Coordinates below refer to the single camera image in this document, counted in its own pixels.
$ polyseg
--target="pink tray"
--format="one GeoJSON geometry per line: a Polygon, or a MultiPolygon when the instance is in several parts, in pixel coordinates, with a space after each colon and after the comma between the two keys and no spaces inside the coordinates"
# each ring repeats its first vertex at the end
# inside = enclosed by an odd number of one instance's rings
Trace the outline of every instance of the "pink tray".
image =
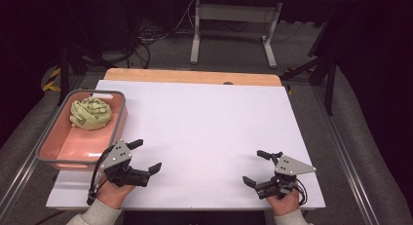
{"type": "Polygon", "coordinates": [[[101,153],[121,138],[127,116],[126,99],[121,92],[74,91],[66,97],[52,119],[37,149],[37,158],[56,169],[94,170],[101,153]],[[96,96],[110,105],[111,120],[100,130],[72,128],[69,117],[73,101],[89,96],[96,96]]]}

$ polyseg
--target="white table surface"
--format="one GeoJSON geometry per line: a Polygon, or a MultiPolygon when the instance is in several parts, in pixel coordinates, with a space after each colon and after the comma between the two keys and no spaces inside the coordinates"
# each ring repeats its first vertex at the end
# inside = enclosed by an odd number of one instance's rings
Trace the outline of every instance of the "white table surface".
{"type": "MultiPolygon", "coordinates": [[[[261,183],[274,175],[274,164],[256,151],[283,151],[312,164],[284,87],[99,81],[96,89],[125,94],[123,139],[144,140],[132,150],[131,166],[147,170],[162,163],[124,209],[268,209],[243,183],[243,176],[261,183]]],[[[62,170],[47,206],[88,207],[91,178],[91,172],[62,170]]],[[[298,178],[308,192],[302,208],[325,207],[316,175],[298,178]]]]}

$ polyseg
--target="sleeve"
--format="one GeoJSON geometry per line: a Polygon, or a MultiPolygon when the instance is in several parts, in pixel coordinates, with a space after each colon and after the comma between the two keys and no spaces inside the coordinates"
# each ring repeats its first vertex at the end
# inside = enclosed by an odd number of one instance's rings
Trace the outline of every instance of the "sleeve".
{"type": "Polygon", "coordinates": [[[283,216],[274,216],[274,220],[277,225],[312,225],[306,222],[299,208],[283,216]]]}
{"type": "Polygon", "coordinates": [[[77,214],[67,225],[113,225],[121,212],[96,199],[84,214],[77,214]]]}

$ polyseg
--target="wooden edge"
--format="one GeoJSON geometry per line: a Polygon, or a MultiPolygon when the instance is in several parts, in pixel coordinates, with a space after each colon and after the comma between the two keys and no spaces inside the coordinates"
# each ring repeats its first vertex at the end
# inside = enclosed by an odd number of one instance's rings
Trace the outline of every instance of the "wooden edge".
{"type": "Polygon", "coordinates": [[[232,83],[243,86],[274,86],[280,87],[282,82],[277,75],[246,74],[227,72],[180,71],[164,69],[125,69],[110,68],[104,80],[139,81],[139,82],[170,82],[196,84],[232,83]]]}

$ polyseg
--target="human hand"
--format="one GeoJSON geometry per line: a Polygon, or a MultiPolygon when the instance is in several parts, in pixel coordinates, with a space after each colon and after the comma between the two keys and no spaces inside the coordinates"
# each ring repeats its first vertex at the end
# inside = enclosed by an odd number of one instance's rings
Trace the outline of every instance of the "human hand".
{"type": "Polygon", "coordinates": [[[118,187],[116,184],[107,180],[106,174],[100,178],[100,187],[97,191],[96,198],[105,205],[112,208],[120,208],[125,197],[136,187],[134,185],[124,185],[118,187]]]}
{"type": "Polygon", "coordinates": [[[293,212],[298,209],[299,193],[297,190],[293,189],[291,193],[286,194],[282,199],[277,199],[277,197],[268,197],[267,202],[273,208],[275,216],[282,216],[293,212]]]}

